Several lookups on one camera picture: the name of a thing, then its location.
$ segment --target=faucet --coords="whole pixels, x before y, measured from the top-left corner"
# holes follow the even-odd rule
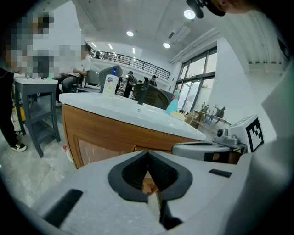
[[[149,79],[144,77],[145,81],[143,83],[143,86],[141,87],[141,95],[140,95],[140,98],[139,98],[139,101],[138,101],[138,104],[139,105],[143,105],[143,102],[145,100],[145,96],[147,94],[147,91],[148,91],[148,87],[149,87]]]

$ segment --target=shelf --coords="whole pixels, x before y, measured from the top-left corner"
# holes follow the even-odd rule
[[[196,121],[196,122],[199,124],[199,126],[202,126],[203,128],[211,131],[214,134],[217,134],[217,129],[209,128],[207,125],[204,125],[202,122],[199,122],[199,121]]]
[[[42,107],[38,103],[33,103],[32,107],[29,110],[31,123],[35,123],[40,121],[44,118],[48,118],[49,116],[53,115],[53,110],[47,111],[42,109]]]
[[[48,137],[54,137],[55,138],[55,131],[54,129],[45,123],[44,121],[38,121],[32,124],[33,134],[35,135],[37,139],[37,143],[42,143],[45,139]]]

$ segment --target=sneaker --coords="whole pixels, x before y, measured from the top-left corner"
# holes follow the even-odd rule
[[[62,103],[58,102],[58,101],[55,101],[55,107],[60,107],[60,106],[62,106]]]
[[[23,152],[27,149],[27,146],[21,143],[17,143],[15,146],[10,148],[16,152]]]
[[[19,139],[23,135],[23,132],[21,130],[17,130],[15,134],[17,135],[17,139]]]

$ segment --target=wooden cabinet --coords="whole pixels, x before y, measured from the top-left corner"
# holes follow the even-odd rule
[[[77,168],[140,150],[171,153],[176,143],[198,140],[167,134],[62,106],[64,132]]]
[[[97,139],[95,145],[79,140],[79,151],[84,165],[133,152],[134,148],[134,145],[107,139]]]

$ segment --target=balcony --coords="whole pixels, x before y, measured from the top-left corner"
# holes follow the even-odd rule
[[[130,56],[114,54],[114,53],[105,52],[105,51],[91,51],[91,52],[92,52],[91,58],[123,63],[129,66],[150,72],[152,74],[155,74],[156,76],[162,79],[168,80],[171,74],[171,72],[166,71],[165,69],[162,69],[160,67],[157,67],[145,61],[134,59],[133,57],[130,57]]]

